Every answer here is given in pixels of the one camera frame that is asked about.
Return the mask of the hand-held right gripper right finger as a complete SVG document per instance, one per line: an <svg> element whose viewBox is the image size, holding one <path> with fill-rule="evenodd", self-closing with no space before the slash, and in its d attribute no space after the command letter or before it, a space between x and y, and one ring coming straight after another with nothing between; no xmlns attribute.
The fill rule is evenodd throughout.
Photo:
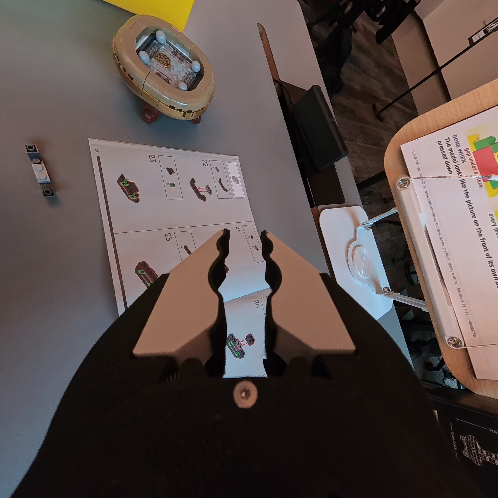
<svg viewBox="0 0 498 498"><path fill-rule="evenodd" d="M264 367L281 376L294 358L353 354L356 347L321 273L275 235L260 235L271 288L266 302Z"/></svg>

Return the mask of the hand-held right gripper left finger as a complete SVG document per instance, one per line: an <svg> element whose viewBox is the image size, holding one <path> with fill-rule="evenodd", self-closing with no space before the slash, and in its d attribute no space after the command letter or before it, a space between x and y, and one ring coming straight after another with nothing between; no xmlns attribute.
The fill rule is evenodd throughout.
<svg viewBox="0 0 498 498"><path fill-rule="evenodd" d="M219 288L226 278L230 231L223 229L168 274L133 350L137 357L166 356L181 366L198 359L210 377L223 377L227 322Z"/></svg>

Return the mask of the yellow plastic bin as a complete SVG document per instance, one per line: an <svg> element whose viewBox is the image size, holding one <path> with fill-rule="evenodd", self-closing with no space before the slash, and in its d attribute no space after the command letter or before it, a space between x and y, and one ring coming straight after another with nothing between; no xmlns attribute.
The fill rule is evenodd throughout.
<svg viewBox="0 0 498 498"><path fill-rule="evenodd" d="M105 1L136 15L158 17L183 32L195 1Z"/></svg>

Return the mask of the grey desk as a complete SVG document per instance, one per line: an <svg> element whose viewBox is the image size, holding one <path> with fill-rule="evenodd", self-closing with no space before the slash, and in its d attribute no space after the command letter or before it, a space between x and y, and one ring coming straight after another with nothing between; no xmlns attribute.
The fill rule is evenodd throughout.
<svg viewBox="0 0 498 498"><path fill-rule="evenodd" d="M257 26L280 78L324 88L299 3L194 3L184 33L216 82L199 125L143 122L112 55L129 16L101 1L1 1L1 497L117 318L88 138L238 156L257 229L330 272ZM43 196L25 144L55 196Z"/></svg>

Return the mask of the white stand base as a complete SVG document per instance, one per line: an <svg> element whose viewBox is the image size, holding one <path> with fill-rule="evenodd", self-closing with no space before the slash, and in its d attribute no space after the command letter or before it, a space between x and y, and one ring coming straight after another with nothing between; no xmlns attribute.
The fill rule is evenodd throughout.
<svg viewBox="0 0 498 498"><path fill-rule="evenodd" d="M390 289L375 237L359 206L321 211L319 224L337 283L374 319L393 306L393 301L427 312L425 301Z"/></svg>

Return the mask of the brick instruction booklet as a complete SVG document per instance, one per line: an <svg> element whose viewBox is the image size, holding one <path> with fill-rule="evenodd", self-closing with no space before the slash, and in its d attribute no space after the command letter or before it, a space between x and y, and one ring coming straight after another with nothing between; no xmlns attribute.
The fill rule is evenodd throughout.
<svg viewBox="0 0 498 498"><path fill-rule="evenodd" d="M122 314L154 280L211 236L230 230L226 377L266 377L271 290L238 156L89 139Z"/></svg>

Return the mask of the printed instruction sheet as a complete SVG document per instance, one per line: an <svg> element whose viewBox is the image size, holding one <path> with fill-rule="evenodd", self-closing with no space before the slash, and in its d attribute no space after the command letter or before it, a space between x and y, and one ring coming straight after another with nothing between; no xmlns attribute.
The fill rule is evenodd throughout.
<svg viewBox="0 0 498 498"><path fill-rule="evenodd" d="M476 378L497 380L497 106L401 146Z"/></svg>

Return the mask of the dark rectangular box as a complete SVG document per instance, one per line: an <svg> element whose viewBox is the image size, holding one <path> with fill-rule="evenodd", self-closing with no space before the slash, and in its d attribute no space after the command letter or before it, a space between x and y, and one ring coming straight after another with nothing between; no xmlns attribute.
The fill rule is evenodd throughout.
<svg viewBox="0 0 498 498"><path fill-rule="evenodd" d="M313 171L324 171L347 156L347 147L320 86L313 85L293 106L291 115Z"/></svg>

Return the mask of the black printed box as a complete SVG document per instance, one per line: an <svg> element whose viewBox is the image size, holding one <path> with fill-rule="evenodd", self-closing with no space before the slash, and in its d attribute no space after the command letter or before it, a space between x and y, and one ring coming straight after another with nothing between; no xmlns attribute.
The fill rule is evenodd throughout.
<svg viewBox="0 0 498 498"><path fill-rule="evenodd" d="M439 425L485 497L497 497L497 400L425 384Z"/></svg>

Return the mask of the small grey brick assembly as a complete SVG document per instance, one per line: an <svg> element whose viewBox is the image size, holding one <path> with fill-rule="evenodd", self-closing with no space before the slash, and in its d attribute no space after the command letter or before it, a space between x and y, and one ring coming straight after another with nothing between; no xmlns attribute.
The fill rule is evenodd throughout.
<svg viewBox="0 0 498 498"><path fill-rule="evenodd" d="M24 148L26 150L28 158L31 161L32 169L40 185L43 196L46 198L55 196L53 183L51 182L51 179L46 170L43 158L38 150L37 145L25 144Z"/></svg>

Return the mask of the wooden book stand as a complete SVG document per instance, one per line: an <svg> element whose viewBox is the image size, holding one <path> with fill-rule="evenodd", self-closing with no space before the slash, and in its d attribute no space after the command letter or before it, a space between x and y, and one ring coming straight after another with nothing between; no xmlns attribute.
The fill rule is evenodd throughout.
<svg viewBox="0 0 498 498"><path fill-rule="evenodd" d="M494 79L410 121L395 134L384 156L384 169L389 187L446 365L456 379L470 391L492 399L497 399L497 381L476 378L468 350L453 348L447 342L449 334L457 331L457 321L454 317L450 318L450 302L444 294L444 282L427 238L425 223L420 218L420 204L414 193L413 183L401 187L399 182L409 176L401 150L403 144L496 105L497 79Z"/></svg>

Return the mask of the tan round brick model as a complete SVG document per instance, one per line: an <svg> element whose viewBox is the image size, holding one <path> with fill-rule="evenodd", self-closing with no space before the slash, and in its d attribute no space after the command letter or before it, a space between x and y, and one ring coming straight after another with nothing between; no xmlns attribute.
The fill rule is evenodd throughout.
<svg viewBox="0 0 498 498"><path fill-rule="evenodd" d="M168 22L131 17L113 39L113 56L128 87L143 101L143 120L159 115L199 123L215 94L204 53Z"/></svg>

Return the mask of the black backpack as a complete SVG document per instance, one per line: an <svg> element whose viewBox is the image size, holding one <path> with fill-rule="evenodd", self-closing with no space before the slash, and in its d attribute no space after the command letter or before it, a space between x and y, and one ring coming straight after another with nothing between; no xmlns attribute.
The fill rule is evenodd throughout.
<svg viewBox="0 0 498 498"><path fill-rule="evenodd" d="M329 97L339 93L344 84L341 70L352 51L352 28L334 29L322 41L315 53Z"/></svg>

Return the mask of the black sign stand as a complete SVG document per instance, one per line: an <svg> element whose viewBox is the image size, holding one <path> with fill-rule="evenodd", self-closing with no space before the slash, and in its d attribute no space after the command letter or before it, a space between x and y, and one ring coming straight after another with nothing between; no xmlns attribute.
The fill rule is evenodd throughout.
<svg viewBox="0 0 498 498"><path fill-rule="evenodd" d="M454 57L452 57L450 60L448 60L444 64L438 65L434 71L432 71L430 74L428 74L426 77L421 79L419 82L417 82L413 86L409 87L408 90L406 90L405 92L400 94L398 97L396 97L394 100L392 100L391 102L386 104L384 107L379 109L377 107L377 105L374 103L372 105L372 110L373 110L373 113L374 113L375 117L377 118L377 120L380 122L383 122L382 114L387 109L392 107L394 104L399 102L402 98L404 98L408 94L411 94L413 92L413 90L417 89L419 86L424 84L426 81L430 80L433 76L440 75L444 68L446 68L448 65L450 65L451 63L456 61L463 54L465 54L466 52L471 50L473 47L477 46L479 43L481 43L483 40L485 40L486 38L488 38L489 36L491 36L495 32L497 32L497 17L495 19L493 19L492 21L490 21L489 23L487 23L482 29L480 29L479 31L474 33L472 36L470 36L468 38L469 45L464 50L460 51L458 54L456 54Z"/></svg>

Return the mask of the brown wooden strip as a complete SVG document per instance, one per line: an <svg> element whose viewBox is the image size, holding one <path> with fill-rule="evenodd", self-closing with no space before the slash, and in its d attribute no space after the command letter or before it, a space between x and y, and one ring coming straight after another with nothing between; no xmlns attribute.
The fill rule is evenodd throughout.
<svg viewBox="0 0 498 498"><path fill-rule="evenodd" d="M268 36L267 36L266 30L265 30L265 27L260 23L257 23L257 26L258 26L259 36L260 36L261 42L262 42L263 47L264 47L264 52L265 52L267 64L268 64L269 70L271 72L271 77L273 80L279 82L280 78L279 78L277 66L276 66L276 63L275 63L275 60L273 57L273 53L271 50L271 46L270 46L270 43L268 40Z"/></svg>

